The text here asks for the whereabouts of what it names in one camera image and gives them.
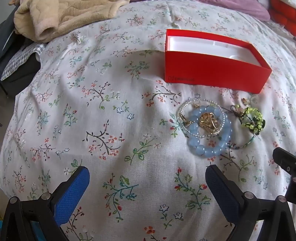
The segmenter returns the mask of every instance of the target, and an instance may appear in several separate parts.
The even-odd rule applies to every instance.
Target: gray gingham cloth
[[[28,60],[31,54],[37,53],[38,55],[40,55],[41,52],[45,49],[46,45],[47,44],[32,43],[25,49],[23,49],[22,47],[8,62],[2,73],[1,81],[12,75],[18,69],[18,67],[20,67]]]

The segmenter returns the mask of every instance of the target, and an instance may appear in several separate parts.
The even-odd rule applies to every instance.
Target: open box
[[[272,70],[256,50],[238,39],[167,29],[165,81],[259,93]]]

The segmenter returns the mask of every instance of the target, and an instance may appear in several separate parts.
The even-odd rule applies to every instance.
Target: bed
[[[249,41],[273,72],[256,95],[167,84],[167,28]],[[278,24],[189,0],[123,6],[115,19],[74,30],[42,52],[40,71],[15,100],[0,154],[0,188],[9,197],[36,199],[82,165],[91,180],[62,226],[69,240],[226,240],[233,225],[208,189],[205,169],[216,164],[258,198],[285,194],[289,176],[272,152],[278,146],[296,151],[295,76],[295,42]],[[178,107],[193,97],[256,107],[266,127],[244,149],[195,156],[176,120]],[[232,142],[244,143],[250,134],[236,124]]]

